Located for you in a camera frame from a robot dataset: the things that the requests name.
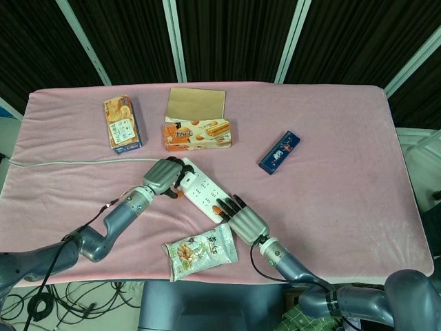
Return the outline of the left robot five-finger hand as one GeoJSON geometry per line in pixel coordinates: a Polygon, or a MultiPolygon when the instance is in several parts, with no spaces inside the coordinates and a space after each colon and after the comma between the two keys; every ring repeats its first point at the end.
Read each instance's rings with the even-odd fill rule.
{"type": "Polygon", "coordinates": [[[156,196],[165,195],[171,199],[178,199],[182,196],[178,187],[187,173],[194,174],[194,169],[186,165],[182,159],[159,159],[144,175],[143,186],[149,188],[156,196]]]}

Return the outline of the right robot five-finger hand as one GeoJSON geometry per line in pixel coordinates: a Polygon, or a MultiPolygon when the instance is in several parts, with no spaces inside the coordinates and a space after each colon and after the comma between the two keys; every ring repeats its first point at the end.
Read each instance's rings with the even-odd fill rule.
{"type": "Polygon", "coordinates": [[[258,245],[268,240],[268,224],[238,195],[217,199],[213,211],[247,245],[258,245]]]}

